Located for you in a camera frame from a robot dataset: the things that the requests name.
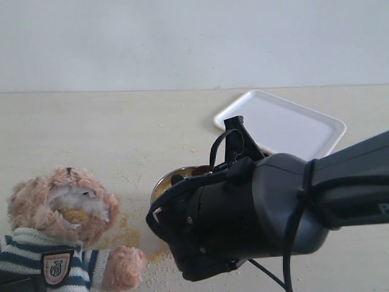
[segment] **wire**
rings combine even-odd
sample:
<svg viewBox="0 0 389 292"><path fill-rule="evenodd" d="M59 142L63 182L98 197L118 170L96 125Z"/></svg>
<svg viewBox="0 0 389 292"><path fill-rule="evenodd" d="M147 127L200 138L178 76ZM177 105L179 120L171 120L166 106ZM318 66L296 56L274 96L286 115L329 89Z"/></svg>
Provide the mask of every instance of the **wire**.
<svg viewBox="0 0 389 292"><path fill-rule="evenodd" d="M279 286L285 289L285 284L277 276L274 276L274 274L268 269L266 269L263 265L259 264L253 259L249 260L249 262L256 266L258 269L260 269L262 272L264 272L266 275L268 275L270 278L272 278L277 284L279 284Z"/></svg>

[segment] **metal bowl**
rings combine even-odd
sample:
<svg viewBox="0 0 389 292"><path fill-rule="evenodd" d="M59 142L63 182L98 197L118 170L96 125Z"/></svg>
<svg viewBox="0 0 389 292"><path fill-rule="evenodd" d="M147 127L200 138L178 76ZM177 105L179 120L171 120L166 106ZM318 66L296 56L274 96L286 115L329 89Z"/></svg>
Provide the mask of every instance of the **metal bowl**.
<svg viewBox="0 0 389 292"><path fill-rule="evenodd" d="M163 194L171 187L171 178L173 175L181 175L182 177L187 178L189 176L192 176L193 171L196 169L197 166L181 167L180 169L173 170L172 172L161 178L154 187L153 192L151 193L150 204L153 204L154 201L161 196L161 194Z"/></svg>

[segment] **embroidered patch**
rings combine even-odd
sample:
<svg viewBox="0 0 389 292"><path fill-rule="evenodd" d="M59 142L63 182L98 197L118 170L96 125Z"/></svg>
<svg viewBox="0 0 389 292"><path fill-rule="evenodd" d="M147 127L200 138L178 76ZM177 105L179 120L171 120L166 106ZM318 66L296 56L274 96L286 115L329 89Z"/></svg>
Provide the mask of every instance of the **embroidered patch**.
<svg viewBox="0 0 389 292"><path fill-rule="evenodd" d="M48 252L42 255L42 274L47 287L58 288L68 277L74 251Z"/></svg>

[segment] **white table surface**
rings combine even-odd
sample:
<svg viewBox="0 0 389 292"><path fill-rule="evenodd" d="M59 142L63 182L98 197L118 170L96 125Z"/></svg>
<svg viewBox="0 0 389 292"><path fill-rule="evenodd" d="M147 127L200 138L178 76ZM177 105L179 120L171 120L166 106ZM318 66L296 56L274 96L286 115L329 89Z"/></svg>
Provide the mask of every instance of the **white table surface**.
<svg viewBox="0 0 389 292"><path fill-rule="evenodd" d="M348 129L335 151L389 129L389 86L264 90L343 120ZM0 94L0 233L10 232L5 200L14 184L70 165L89 169L120 198L124 223L98 246L132 243L159 254L160 242L145 223L151 190L173 169L208 162L221 133L213 116L244 92ZM295 290L389 291L387 252L386 225L332 232L315 254L292 259ZM281 276L281 259L261 263ZM186 282L167 257L153 261L137 291L281 289L248 263L238 272Z"/></svg>

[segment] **teddy bear head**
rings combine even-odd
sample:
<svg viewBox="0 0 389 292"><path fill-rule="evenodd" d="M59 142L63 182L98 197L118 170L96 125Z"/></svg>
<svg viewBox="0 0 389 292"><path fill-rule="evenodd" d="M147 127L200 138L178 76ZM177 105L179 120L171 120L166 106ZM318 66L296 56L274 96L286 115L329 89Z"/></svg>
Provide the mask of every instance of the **teddy bear head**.
<svg viewBox="0 0 389 292"><path fill-rule="evenodd" d="M113 227L119 212L117 200L99 181L70 167L20 182L8 206L12 230L32 228L59 242L86 246Z"/></svg>

